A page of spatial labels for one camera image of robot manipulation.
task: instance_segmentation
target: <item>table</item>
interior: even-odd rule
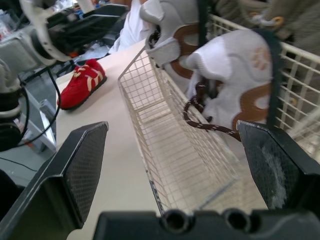
[[[99,60],[108,77],[106,83],[80,108],[61,110],[57,117],[58,147],[74,129],[100,121],[109,123],[101,177],[89,216],[83,229],[72,232],[68,240],[91,240],[102,211],[158,210],[129,113],[118,88],[120,74],[143,46],[144,41]],[[60,91],[70,79],[71,73],[57,79]]]

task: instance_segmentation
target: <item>shoelace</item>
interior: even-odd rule
[[[204,105],[204,99],[207,91],[207,87],[204,84],[204,82],[198,82],[195,86],[196,95],[193,96],[185,105],[183,109],[183,118],[186,121],[188,125],[191,127],[197,128],[197,129],[203,129],[208,131],[219,131],[222,133],[226,133],[230,135],[231,137],[237,139],[239,142],[241,142],[241,138],[238,132],[233,131],[227,127],[215,125],[215,124],[204,124],[196,121],[192,121],[188,115],[188,110],[190,106],[194,106],[201,114],[203,113],[205,109]],[[210,116],[207,119],[208,122],[212,121],[212,117]]]
[[[91,67],[90,67],[89,65],[84,65],[84,66],[78,68],[77,70],[74,70],[74,71],[73,71],[74,80],[70,82],[70,83],[71,83],[71,84],[70,84],[71,86],[76,85],[76,83],[77,83],[76,79],[78,79],[82,74],[84,74],[84,71],[87,71],[86,74],[89,73],[89,74],[91,74],[91,75],[93,75],[93,76],[97,74],[95,71],[93,71],[93,70],[91,69]]]

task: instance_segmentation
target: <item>white wire basket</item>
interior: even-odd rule
[[[186,97],[165,71],[153,66],[142,49],[119,86],[160,212],[266,208],[248,164],[215,132],[184,121]],[[196,109],[189,115],[207,123]]]
[[[212,37],[237,29],[244,27],[211,16]],[[320,91],[310,83],[320,76],[320,59],[288,44],[282,46],[288,70],[283,71],[286,84],[279,97],[277,126],[292,131],[294,139],[314,156],[319,137],[302,134],[298,129],[309,128],[314,122],[319,126],[319,115],[309,113],[319,109]],[[249,213],[267,208],[248,163],[235,157],[220,134],[190,127],[184,121],[186,97],[143,49],[120,76],[119,87],[160,213],[175,208],[187,213],[201,209],[222,212],[227,208]],[[308,91],[314,96],[309,100]],[[207,123],[193,107],[189,116]],[[315,128],[310,132],[318,134]]]
[[[243,26],[211,15],[211,38]],[[282,43],[283,85],[276,126],[320,163],[320,56]]]

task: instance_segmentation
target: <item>red shoe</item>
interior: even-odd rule
[[[80,107],[106,80],[105,71],[95,59],[86,61],[82,67],[77,66],[69,84],[61,93],[60,108],[74,110]]]

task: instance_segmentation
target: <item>sneaker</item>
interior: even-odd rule
[[[80,107],[106,80],[105,71],[96,59],[89,59],[82,67],[77,66],[69,84],[61,93],[60,108],[74,110]]]
[[[148,0],[140,17],[152,25],[145,51],[186,94],[193,72],[185,60],[198,48],[197,0]]]
[[[229,130],[221,132],[231,135],[237,131],[238,120],[266,120],[271,89],[280,89],[281,77],[271,84],[275,71],[279,72],[280,53],[280,43],[271,32],[236,30],[212,39],[188,57],[186,63],[195,73],[222,83],[217,97],[204,101],[202,113],[216,125],[212,129],[224,127]]]

